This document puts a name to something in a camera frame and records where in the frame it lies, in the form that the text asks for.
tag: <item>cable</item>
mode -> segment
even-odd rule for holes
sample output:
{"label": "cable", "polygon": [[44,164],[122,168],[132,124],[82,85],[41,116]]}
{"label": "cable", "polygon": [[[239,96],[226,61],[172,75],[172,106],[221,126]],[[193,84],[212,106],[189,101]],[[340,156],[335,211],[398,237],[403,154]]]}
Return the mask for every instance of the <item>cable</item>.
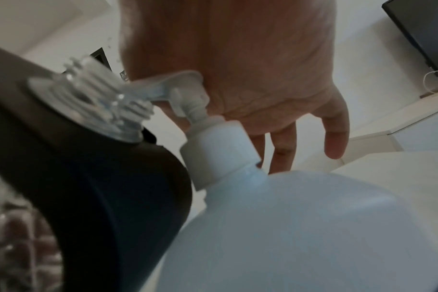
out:
{"label": "cable", "polygon": [[426,85],[426,77],[427,77],[429,74],[433,74],[433,73],[437,73],[437,72],[438,72],[438,70],[428,72],[428,73],[426,73],[425,76],[423,77],[423,87],[426,89],[427,92],[432,93],[432,94],[436,94],[436,93],[438,93],[438,92],[433,92],[432,90],[430,90],[430,89],[427,87],[427,85]]}

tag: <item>finger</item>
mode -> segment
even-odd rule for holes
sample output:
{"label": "finger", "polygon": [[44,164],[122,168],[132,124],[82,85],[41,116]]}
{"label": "finger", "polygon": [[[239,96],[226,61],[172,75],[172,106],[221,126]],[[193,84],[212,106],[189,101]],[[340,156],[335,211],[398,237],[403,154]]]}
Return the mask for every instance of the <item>finger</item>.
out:
{"label": "finger", "polygon": [[291,170],[296,154],[296,122],[272,132],[271,139],[275,150],[269,174]]}
{"label": "finger", "polygon": [[257,164],[257,166],[261,168],[262,163],[264,162],[264,152],[266,150],[266,136],[265,135],[250,136],[249,138],[251,139],[251,142],[253,142],[254,148],[256,148],[256,151],[261,157],[261,162]]}
{"label": "finger", "polygon": [[331,159],[340,159],[349,142],[349,112],[346,102],[335,87],[333,97],[312,113],[322,118],[325,127],[325,154]]}

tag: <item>hand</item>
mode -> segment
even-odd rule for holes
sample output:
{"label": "hand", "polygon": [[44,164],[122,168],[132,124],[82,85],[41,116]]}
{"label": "hand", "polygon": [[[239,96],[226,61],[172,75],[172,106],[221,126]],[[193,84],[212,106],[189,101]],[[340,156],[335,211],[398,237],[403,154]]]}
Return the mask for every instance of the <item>hand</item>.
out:
{"label": "hand", "polygon": [[[340,158],[349,137],[346,103],[333,84],[333,0],[120,0],[121,57],[131,80],[179,70],[205,78],[210,114],[239,120],[271,173],[290,170],[296,123],[322,119],[325,153]],[[186,120],[162,110],[182,129]]]}

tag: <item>bottle neck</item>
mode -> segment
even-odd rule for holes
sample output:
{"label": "bottle neck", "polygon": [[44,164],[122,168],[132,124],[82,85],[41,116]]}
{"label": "bottle neck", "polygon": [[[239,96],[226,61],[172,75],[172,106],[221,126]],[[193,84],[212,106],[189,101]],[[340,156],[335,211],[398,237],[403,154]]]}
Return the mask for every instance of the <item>bottle neck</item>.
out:
{"label": "bottle neck", "polygon": [[248,165],[217,183],[206,188],[205,203],[213,207],[223,200],[224,194],[238,194],[249,191],[263,184],[267,180],[267,174],[255,165]]}

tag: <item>black screen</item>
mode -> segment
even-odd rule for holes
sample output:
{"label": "black screen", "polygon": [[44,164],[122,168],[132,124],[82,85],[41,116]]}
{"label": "black screen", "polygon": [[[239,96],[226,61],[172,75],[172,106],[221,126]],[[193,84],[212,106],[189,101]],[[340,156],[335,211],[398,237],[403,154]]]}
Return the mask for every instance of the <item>black screen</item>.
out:
{"label": "black screen", "polygon": [[438,70],[438,0],[391,0],[383,8],[429,65]]}

